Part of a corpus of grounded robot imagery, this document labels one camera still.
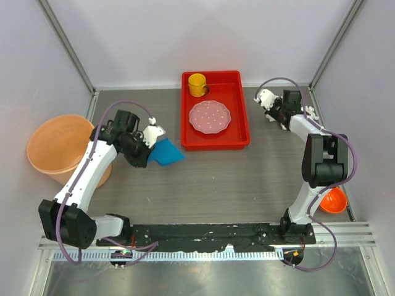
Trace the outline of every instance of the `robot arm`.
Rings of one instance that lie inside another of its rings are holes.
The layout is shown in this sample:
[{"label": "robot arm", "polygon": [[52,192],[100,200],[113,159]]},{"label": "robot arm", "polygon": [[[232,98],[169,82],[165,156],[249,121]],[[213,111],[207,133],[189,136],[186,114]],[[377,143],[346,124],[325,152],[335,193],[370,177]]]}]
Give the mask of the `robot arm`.
[{"label": "robot arm", "polygon": [[[284,91],[283,97],[278,97],[268,89],[263,89],[254,100],[265,109],[265,115],[270,121],[277,121],[283,130],[290,130],[306,144],[302,161],[304,183],[283,219],[288,220],[288,225],[307,225],[311,223],[307,212],[314,197],[328,185],[347,178],[347,145],[311,124],[310,120],[318,119],[313,108],[306,108],[307,118],[301,114],[299,91]],[[320,195],[311,206],[311,215],[325,194],[326,192]]]},{"label": "robot arm", "polygon": [[[139,118],[135,114],[118,110],[115,120],[109,121],[107,125],[97,126],[93,130],[86,152],[70,180],[54,200],[43,200],[39,206],[39,215],[47,239],[56,241],[56,217],[61,203],[76,180],[77,183],[62,213],[60,233],[63,242],[86,249],[92,241],[103,237],[118,237],[121,241],[130,238],[128,218],[113,214],[90,218],[86,212],[103,173],[118,153],[122,153],[133,167],[146,167],[157,138],[165,131],[155,125],[154,118],[150,118],[150,125],[143,132],[138,131],[138,125]],[[94,135],[98,128],[100,128],[98,141],[90,158]]]}]

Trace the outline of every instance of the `plastic tray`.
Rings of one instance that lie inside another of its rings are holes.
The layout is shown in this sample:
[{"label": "plastic tray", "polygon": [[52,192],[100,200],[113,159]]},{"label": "plastic tray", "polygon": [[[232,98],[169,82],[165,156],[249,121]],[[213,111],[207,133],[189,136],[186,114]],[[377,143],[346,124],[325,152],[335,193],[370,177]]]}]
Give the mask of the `plastic tray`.
[{"label": "plastic tray", "polygon": [[[202,73],[210,92],[193,97],[188,90],[188,78]],[[189,112],[202,101],[223,103],[230,111],[231,122],[217,134],[204,134],[193,128]],[[181,145],[188,151],[240,150],[250,143],[246,106],[239,71],[185,72],[181,86]]]}]

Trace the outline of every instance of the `large orange bowl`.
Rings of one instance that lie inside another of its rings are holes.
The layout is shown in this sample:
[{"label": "large orange bowl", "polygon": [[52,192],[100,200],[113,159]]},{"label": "large orange bowl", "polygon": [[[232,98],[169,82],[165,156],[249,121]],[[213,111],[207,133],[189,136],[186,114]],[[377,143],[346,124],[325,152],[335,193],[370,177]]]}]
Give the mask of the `large orange bowl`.
[{"label": "large orange bowl", "polygon": [[[34,168],[66,185],[84,156],[94,126],[82,116],[61,115],[43,123],[32,134],[27,157]],[[107,167],[97,187],[110,176]]]},{"label": "large orange bowl", "polygon": [[339,188],[335,187],[326,194],[320,204],[320,208],[327,213],[339,214],[347,207],[347,196]]}]

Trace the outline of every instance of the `pink plate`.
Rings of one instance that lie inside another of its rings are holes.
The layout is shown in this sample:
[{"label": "pink plate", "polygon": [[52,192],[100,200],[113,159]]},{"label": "pink plate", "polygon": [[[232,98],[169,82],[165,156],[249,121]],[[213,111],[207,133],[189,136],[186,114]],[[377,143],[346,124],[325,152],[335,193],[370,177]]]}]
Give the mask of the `pink plate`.
[{"label": "pink plate", "polygon": [[225,130],[230,120],[229,110],[217,101],[200,102],[189,113],[189,122],[194,129],[204,134],[217,134]]}]

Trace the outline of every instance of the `white wall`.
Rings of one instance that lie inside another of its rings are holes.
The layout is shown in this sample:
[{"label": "white wall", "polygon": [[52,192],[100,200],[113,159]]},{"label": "white wall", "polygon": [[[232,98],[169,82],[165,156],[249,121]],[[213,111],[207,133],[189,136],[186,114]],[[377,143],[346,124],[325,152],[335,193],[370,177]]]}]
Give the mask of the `white wall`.
[{"label": "white wall", "polygon": [[395,278],[395,2],[367,1],[317,86],[326,125],[349,136],[359,170],[352,209],[372,227]]},{"label": "white wall", "polygon": [[191,70],[309,83],[353,0],[49,2],[92,83],[125,88]]},{"label": "white wall", "polygon": [[36,1],[1,1],[0,20],[0,287],[26,296],[43,232],[38,205],[60,189],[31,167],[26,145],[46,120],[84,114],[89,94]]}]

